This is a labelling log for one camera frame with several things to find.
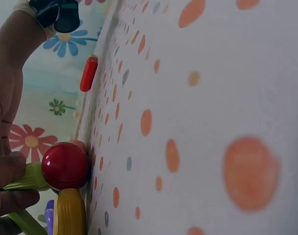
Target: green handle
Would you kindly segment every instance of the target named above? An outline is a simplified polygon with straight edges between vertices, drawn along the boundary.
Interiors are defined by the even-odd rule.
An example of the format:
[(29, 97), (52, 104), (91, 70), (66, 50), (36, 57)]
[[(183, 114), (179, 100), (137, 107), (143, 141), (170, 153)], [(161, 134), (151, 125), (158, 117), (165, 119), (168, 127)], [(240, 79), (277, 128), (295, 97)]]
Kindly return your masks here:
[(3, 188), (6, 191), (35, 189), (46, 191), (50, 189), (42, 174), (41, 163), (26, 164), (24, 176), (17, 182)]
[(8, 217), (25, 233), (25, 235), (48, 235), (44, 227), (26, 210), (8, 214)]

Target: green flower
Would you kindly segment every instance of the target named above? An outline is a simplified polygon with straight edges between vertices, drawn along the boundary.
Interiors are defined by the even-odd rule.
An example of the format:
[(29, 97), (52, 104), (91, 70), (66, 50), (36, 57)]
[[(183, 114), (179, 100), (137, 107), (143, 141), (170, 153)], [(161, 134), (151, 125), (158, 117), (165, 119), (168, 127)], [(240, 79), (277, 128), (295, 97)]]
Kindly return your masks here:
[(67, 106), (61, 100), (60, 102), (57, 99), (54, 99), (53, 102), (50, 102), (49, 105), (52, 107), (50, 111), (54, 113), (54, 115), (60, 115), (65, 113)]

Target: yellow toy part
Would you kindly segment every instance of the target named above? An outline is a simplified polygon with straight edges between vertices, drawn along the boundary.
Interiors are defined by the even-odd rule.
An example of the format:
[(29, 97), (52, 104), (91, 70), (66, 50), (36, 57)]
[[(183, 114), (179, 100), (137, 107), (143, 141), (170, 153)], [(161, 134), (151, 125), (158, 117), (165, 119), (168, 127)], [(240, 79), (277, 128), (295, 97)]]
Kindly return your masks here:
[(60, 190), (54, 201), (53, 235), (86, 235), (85, 203), (75, 188)]

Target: red ball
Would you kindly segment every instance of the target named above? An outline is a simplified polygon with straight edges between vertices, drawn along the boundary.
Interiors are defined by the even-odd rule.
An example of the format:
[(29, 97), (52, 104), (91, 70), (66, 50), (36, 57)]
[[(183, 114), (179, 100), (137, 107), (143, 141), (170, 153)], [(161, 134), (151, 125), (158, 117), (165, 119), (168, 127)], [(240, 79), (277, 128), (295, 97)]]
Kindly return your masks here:
[(54, 189), (81, 188), (89, 178), (87, 154), (77, 145), (60, 142), (50, 147), (42, 159), (42, 173)]

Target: pink flower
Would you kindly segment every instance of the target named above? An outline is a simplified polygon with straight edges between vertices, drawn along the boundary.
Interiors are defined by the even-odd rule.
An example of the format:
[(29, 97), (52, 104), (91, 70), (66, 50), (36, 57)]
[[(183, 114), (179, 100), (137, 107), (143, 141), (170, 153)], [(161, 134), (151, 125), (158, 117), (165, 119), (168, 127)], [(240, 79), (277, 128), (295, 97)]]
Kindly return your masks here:
[[(92, 1), (93, 0), (85, 0), (85, 5), (86, 6), (89, 6), (89, 5), (91, 5), (92, 4)], [(99, 3), (104, 3), (106, 0), (97, 0)]]
[(19, 151), (25, 155), (26, 159), (28, 159), (31, 150), (31, 162), (39, 162), (46, 150), (57, 142), (57, 137), (40, 137), (45, 132), (44, 129), (36, 127), (32, 130), (26, 124), (23, 127), (24, 129), (18, 125), (12, 125), (11, 133), (8, 136), (11, 149), (21, 147)]

